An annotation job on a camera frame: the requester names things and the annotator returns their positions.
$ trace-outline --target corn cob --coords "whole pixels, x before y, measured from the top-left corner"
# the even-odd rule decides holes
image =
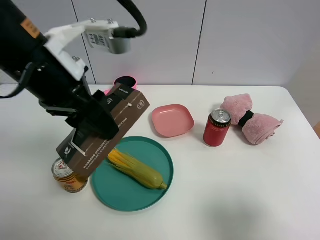
[[[133,156],[124,154],[115,148],[109,153],[108,159],[112,167],[134,178],[143,186],[149,189],[167,189],[167,184],[164,183],[159,172]]]

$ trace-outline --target red can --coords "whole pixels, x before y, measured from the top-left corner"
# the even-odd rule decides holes
[[[227,135],[231,125],[231,115],[224,109],[214,110],[206,123],[203,140],[211,147],[220,146]]]

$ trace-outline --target pink cloth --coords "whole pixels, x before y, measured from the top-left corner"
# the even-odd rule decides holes
[[[233,125],[238,125],[239,121],[247,111],[251,111],[252,107],[253,103],[249,94],[227,96],[221,105],[222,109],[231,114],[231,123]],[[275,130],[282,123],[283,120],[278,121],[272,116],[257,113],[245,123],[242,132],[250,143],[258,145],[275,135]]]

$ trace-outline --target cardboard box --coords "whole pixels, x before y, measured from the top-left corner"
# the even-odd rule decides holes
[[[119,132],[111,139],[86,129],[74,129],[56,151],[75,173],[90,176],[129,129],[150,106],[145,96],[131,87],[117,84],[107,95],[107,108]]]

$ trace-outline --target green plate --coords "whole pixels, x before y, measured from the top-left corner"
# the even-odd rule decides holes
[[[146,209],[158,202],[169,190],[174,176],[174,165],[167,150],[156,141],[131,136],[116,146],[161,173],[167,189],[149,189],[110,166],[104,160],[92,175],[92,188],[98,199],[108,207],[124,212]]]

